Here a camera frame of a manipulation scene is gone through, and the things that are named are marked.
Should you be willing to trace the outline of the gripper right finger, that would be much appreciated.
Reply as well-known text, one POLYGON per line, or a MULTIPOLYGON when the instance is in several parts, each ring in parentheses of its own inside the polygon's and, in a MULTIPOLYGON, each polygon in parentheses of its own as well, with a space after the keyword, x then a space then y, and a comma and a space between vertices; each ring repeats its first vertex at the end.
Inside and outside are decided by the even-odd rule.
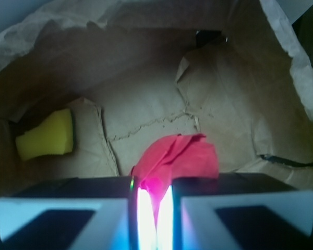
POLYGON ((313 249, 313 191, 260 173, 172 181, 159 249, 313 249))

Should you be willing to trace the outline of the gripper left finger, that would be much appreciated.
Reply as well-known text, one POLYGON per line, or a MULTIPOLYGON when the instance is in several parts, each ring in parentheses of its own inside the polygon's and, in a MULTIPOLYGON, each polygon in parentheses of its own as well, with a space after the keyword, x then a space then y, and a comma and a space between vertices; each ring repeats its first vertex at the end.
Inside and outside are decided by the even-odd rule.
POLYGON ((135 177, 45 181, 0 197, 0 249, 156 249, 135 177))

